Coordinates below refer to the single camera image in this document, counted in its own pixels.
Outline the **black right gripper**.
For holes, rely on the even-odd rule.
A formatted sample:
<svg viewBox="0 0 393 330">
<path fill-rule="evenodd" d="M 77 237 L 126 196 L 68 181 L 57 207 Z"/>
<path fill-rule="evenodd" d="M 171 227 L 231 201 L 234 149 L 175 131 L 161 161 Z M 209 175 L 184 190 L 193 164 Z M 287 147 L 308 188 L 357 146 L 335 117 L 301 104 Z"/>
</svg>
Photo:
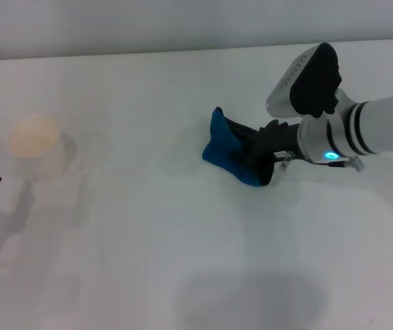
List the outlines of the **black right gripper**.
<svg viewBox="0 0 393 330">
<path fill-rule="evenodd" d="M 299 124 L 289 125 L 272 120 L 259 131 L 230 119 L 226 123 L 233 137 L 240 144 L 249 144 L 247 148 L 235 149 L 230 152 L 230 158 L 240 165 L 254 165 L 265 157 L 277 159 L 275 153 L 286 151 L 300 156 L 298 143 Z"/>
</svg>

